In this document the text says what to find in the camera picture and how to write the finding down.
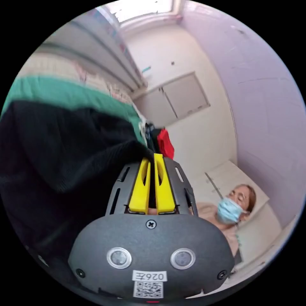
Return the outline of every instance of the blue surgical mask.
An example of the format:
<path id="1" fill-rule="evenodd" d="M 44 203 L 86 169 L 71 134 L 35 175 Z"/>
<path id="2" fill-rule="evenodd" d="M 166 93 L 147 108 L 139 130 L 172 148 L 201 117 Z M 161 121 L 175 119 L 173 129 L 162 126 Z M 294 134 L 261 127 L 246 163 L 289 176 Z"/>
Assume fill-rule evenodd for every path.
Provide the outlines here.
<path id="1" fill-rule="evenodd" d="M 243 212 L 245 211 L 229 198 L 223 198 L 218 204 L 218 219 L 224 224 L 238 223 Z"/>

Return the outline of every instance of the red object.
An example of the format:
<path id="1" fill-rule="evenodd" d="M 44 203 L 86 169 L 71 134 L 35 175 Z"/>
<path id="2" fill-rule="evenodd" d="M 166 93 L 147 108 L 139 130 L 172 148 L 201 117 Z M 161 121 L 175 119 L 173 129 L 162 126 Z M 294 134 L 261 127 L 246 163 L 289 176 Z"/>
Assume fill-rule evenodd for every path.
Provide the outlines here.
<path id="1" fill-rule="evenodd" d="M 166 129 L 162 129 L 161 132 L 157 136 L 157 142 L 159 146 L 159 150 L 164 157 L 169 157 L 171 159 L 174 158 L 174 148 L 171 144 L 168 131 Z"/>

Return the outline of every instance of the sticker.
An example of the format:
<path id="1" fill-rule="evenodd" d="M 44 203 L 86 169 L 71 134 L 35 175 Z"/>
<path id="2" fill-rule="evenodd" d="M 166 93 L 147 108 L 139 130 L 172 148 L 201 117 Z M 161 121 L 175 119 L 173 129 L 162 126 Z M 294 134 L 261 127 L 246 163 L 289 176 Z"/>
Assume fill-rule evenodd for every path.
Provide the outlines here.
<path id="1" fill-rule="evenodd" d="M 162 299 L 164 298 L 164 283 L 162 281 L 136 281 L 133 297 Z"/>
<path id="2" fill-rule="evenodd" d="M 132 281 L 163 282 L 167 281 L 167 271 L 133 270 Z"/>

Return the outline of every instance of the woman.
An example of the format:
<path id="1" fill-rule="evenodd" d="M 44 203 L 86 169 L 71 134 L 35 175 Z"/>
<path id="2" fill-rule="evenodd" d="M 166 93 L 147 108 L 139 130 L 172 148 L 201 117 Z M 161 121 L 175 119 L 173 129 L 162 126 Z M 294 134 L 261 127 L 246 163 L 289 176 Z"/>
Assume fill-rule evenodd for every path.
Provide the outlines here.
<path id="1" fill-rule="evenodd" d="M 247 184 L 241 184 L 222 199 L 218 206 L 210 203 L 196 203 L 196 206 L 199 217 L 214 224 L 224 234 L 235 257 L 239 247 L 236 225 L 248 219 L 255 203 L 255 190 Z M 149 208 L 148 214 L 155 215 L 156 209 Z"/>

